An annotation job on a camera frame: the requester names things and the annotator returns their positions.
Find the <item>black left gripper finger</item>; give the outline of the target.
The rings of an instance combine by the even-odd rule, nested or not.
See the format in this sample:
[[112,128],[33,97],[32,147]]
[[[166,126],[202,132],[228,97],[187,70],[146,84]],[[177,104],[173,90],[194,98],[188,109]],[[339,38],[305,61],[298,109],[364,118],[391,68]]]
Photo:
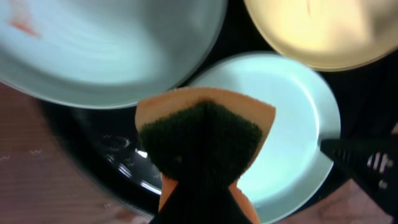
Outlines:
[[324,139],[320,150],[381,210],[397,217],[397,139]]

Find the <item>mint plate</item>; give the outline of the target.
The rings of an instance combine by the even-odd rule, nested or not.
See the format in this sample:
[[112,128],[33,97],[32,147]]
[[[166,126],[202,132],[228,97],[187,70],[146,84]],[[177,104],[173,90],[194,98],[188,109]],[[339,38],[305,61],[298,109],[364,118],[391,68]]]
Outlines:
[[262,223],[279,221],[321,187],[333,163],[320,141],[338,138],[340,113],[327,82],[311,68],[270,53],[231,57],[192,81],[236,91],[276,108],[271,131],[238,187]]
[[1,81],[52,103],[134,106],[182,84],[223,25],[225,0],[1,0]]

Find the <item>yellow plate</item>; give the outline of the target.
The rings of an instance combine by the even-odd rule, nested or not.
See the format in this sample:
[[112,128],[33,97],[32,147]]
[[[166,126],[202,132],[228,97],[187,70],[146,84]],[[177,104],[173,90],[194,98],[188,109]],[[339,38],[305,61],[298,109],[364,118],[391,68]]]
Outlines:
[[397,0],[245,0],[278,53],[319,71],[344,71],[397,50]]

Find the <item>orange green scrubbing sponge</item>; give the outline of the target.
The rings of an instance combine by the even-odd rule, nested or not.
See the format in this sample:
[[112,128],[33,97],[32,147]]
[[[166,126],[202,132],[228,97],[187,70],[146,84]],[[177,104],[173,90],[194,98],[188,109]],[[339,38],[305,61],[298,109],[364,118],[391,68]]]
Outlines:
[[139,142],[162,175],[163,223],[258,223],[238,179],[261,151],[274,106],[218,88],[179,88],[141,100]]

